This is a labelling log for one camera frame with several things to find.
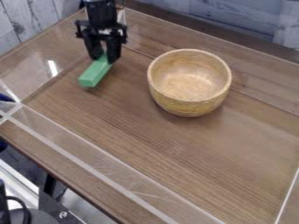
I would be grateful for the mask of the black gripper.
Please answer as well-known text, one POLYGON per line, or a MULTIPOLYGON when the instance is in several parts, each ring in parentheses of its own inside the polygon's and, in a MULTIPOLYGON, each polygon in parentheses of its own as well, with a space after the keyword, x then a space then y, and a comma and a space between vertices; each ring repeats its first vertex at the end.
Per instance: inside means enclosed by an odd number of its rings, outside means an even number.
POLYGON ((107 61, 114 64, 121 58, 122 44, 127 43, 127 26, 115 22, 109 25, 94 25, 89 20, 77 20, 77 37, 83 39, 89 56, 98 60, 103 53, 101 41, 107 41, 107 61))

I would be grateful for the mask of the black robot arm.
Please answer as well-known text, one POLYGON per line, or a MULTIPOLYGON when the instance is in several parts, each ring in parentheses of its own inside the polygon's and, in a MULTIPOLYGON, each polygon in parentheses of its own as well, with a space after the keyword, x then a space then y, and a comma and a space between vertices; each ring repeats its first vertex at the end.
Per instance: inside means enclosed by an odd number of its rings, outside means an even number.
POLYGON ((118 22, 117 0, 83 0, 83 3, 87 19, 75 21, 77 37, 83 39, 94 60, 107 55, 107 62, 114 64, 127 43, 127 26, 118 22))

